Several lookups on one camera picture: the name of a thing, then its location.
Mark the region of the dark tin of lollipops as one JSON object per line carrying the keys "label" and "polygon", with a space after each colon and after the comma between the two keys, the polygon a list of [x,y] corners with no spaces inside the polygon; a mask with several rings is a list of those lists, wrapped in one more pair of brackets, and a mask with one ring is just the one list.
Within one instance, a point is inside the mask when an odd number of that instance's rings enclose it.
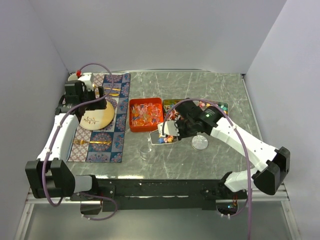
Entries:
{"label": "dark tin of lollipops", "polygon": [[181,121],[184,122],[185,124],[189,123],[188,120],[185,120],[180,113],[177,111],[177,109],[175,108],[174,110],[172,110],[170,113],[168,113],[170,111],[170,109],[177,104],[178,102],[182,101],[182,98],[178,98],[178,99],[164,99],[162,101],[162,108],[163,108],[163,114],[164,114],[164,118],[166,116],[168,121]]}

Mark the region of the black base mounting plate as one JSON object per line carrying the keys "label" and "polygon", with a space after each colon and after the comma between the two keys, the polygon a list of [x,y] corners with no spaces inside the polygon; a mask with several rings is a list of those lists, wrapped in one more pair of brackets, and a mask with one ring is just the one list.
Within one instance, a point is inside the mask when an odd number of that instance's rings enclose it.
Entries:
{"label": "black base mounting plate", "polygon": [[83,208],[84,214],[119,210],[216,210],[216,201],[245,200],[246,190],[232,192],[217,179],[98,179],[98,190],[88,196],[75,193],[72,201],[100,201]]}

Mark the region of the orange candy box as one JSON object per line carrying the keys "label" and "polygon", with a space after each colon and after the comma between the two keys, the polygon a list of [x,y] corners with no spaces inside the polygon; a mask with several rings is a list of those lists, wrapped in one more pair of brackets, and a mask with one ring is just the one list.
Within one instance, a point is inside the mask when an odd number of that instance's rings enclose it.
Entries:
{"label": "orange candy box", "polygon": [[129,101],[129,128],[133,133],[155,131],[163,121],[161,98],[137,98]]}

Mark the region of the gold fork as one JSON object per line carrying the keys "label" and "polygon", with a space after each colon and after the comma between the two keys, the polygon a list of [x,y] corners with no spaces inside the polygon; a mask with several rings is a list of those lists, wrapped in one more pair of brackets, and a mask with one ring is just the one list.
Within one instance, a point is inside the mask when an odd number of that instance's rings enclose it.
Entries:
{"label": "gold fork", "polygon": [[83,139],[74,139],[73,143],[77,145],[84,145],[84,144],[110,145],[112,142],[111,141],[86,141]]}

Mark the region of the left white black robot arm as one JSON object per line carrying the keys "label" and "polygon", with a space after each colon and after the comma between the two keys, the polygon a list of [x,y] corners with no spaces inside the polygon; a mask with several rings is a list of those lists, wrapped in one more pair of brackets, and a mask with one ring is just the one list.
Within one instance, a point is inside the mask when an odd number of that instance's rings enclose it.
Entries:
{"label": "left white black robot arm", "polygon": [[44,149],[28,161],[25,173],[36,199],[65,198],[81,192],[88,201],[100,194],[95,175],[74,175],[68,160],[82,116],[90,110],[105,110],[107,101],[96,98],[92,80],[70,80],[64,85],[54,112],[54,124]]}

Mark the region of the patterned placemat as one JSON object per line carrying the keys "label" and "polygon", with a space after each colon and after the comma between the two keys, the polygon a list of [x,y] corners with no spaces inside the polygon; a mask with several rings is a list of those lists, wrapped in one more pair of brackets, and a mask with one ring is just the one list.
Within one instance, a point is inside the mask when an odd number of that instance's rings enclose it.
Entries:
{"label": "patterned placemat", "polygon": [[114,74],[113,88],[121,89],[119,96],[107,96],[106,101],[114,108],[112,122],[100,130],[86,130],[80,126],[75,131],[75,140],[111,141],[111,144],[72,144],[69,162],[121,163],[123,158],[127,112],[131,85],[128,72]]}

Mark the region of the clear glass jar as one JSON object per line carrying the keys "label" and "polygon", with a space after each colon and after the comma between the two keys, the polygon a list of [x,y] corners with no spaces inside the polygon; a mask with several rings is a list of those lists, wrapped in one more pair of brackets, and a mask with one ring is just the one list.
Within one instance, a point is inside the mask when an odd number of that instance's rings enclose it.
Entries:
{"label": "clear glass jar", "polygon": [[152,141],[148,139],[139,149],[140,158],[144,161],[152,161],[155,158],[156,151]]}

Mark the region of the blue white mug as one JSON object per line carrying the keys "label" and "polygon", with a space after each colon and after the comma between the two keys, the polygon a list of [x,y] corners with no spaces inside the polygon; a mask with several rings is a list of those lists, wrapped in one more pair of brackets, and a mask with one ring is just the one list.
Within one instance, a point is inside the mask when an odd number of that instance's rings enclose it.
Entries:
{"label": "blue white mug", "polygon": [[76,73],[73,73],[73,74],[71,74],[71,75],[68,77],[67,81],[68,81],[68,82],[70,82],[70,81],[77,81],[78,79],[79,79],[79,78],[78,78],[77,74],[76,74]]}

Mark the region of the clear round jar lid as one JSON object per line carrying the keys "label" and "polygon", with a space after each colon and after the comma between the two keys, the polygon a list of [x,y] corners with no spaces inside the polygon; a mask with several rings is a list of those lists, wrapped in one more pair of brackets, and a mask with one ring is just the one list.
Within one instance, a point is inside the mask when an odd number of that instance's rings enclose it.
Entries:
{"label": "clear round jar lid", "polygon": [[208,147],[209,142],[205,136],[196,135],[192,138],[191,145],[196,150],[204,150]]}

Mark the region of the cream ceramic plate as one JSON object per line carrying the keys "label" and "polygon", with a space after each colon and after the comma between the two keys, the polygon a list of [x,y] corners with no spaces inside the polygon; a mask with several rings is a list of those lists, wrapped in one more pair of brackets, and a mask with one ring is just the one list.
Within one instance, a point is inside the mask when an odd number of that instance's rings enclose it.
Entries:
{"label": "cream ceramic plate", "polygon": [[80,127],[89,131],[98,131],[109,125],[115,116],[113,105],[107,101],[105,109],[86,110],[80,120]]}

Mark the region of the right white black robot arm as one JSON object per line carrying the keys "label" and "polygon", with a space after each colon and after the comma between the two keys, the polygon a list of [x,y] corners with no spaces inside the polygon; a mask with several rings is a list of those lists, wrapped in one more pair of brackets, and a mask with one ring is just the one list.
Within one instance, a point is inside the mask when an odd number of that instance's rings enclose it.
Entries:
{"label": "right white black robot arm", "polygon": [[175,124],[178,138],[183,139],[205,133],[229,145],[243,155],[248,166],[240,172],[228,172],[219,186],[219,194],[231,199],[236,192],[251,187],[273,196],[290,171],[291,152],[284,146],[268,145],[236,125],[220,107],[214,105],[201,109],[187,98],[175,106],[182,119]]}

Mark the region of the aluminium rail frame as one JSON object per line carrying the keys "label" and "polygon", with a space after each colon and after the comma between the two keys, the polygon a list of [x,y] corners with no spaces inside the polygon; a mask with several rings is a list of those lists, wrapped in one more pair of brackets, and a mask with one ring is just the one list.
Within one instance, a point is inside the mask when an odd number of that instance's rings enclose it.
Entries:
{"label": "aluminium rail frame", "polygon": [[[145,178],[107,178],[103,180],[113,180],[113,179],[145,179]],[[246,199],[239,199],[239,200],[233,200],[233,201],[226,201],[226,200],[217,200],[216,201],[216,209],[215,210],[208,210],[208,211],[218,211],[220,215],[226,218],[236,217],[237,215],[241,214],[244,211],[243,207],[239,206],[240,202],[245,202],[245,206],[247,208],[252,207],[254,202],[280,202],[284,211],[286,224],[288,227],[288,230],[290,232],[291,237],[294,240],[301,239],[301,234],[299,232],[297,222],[295,220],[295,217],[293,213],[290,212],[291,207],[289,205],[289,196],[286,190],[286,187],[284,184],[281,184],[278,188],[275,195],[267,195],[260,191],[259,189],[255,187],[251,187],[251,190],[248,191],[247,189],[244,189],[247,193]],[[89,192],[78,192],[77,194],[80,194],[82,196],[89,196]],[[25,207],[23,210],[22,217],[20,219],[20,223],[15,235],[16,240],[21,240],[25,237],[27,232],[26,225],[29,223],[30,218],[29,214],[33,211],[35,204],[40,203],[47,203],[52,205],[53,207],[58,207],[62,204],[66,204],[67,202],[78,202],[80,204],[80,212],[82,215],[86,215],[91,220],[93,220],[100,212],[106,212],[99,210],[96,214],[85,214],[82,209],[93,209],[95,206],[100,206],[101,203],[98,200],[92,200],[92,201],[72,201],[71,197],[51,197],[51,198],[35,198],[32,190],[28,192],[28,196],[25,201]],[[118,209],[118,205],[116,202],[113,202],[114,210],[110,211],[111,214],[114,216],[117,211],[120,211]]]}

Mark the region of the gold spoon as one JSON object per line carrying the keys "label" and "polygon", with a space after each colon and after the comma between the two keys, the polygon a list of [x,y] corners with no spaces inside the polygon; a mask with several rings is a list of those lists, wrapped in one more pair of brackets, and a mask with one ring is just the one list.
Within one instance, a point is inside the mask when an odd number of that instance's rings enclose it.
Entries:
{"label": "gold spoon", "polygon": [[110,87],[93,85],[93,89],[96,96],[99,98],[101,98],[102,96],[118,97],[121,93],[120,88],[110,88]]}

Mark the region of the pink tin of star candies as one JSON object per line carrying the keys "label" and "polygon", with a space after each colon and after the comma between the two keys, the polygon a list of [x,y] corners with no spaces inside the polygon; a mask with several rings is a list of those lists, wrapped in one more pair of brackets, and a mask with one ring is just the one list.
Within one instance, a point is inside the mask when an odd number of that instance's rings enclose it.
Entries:
{"label": "pink tin of star candies", "polygon": [[[209,107],[209,106],[212,105],[212,104],[210,104],[210,103],[206,103],[206,102],[203,102],[203,101],[196,101],[195,103],[196,103],[203,111],[204,111],[207,107]],[[226,115],[229,115],[229,105],[228,105],[228,103],[226,103],[226,102],[213,101],[213,104],[219,106]]]}

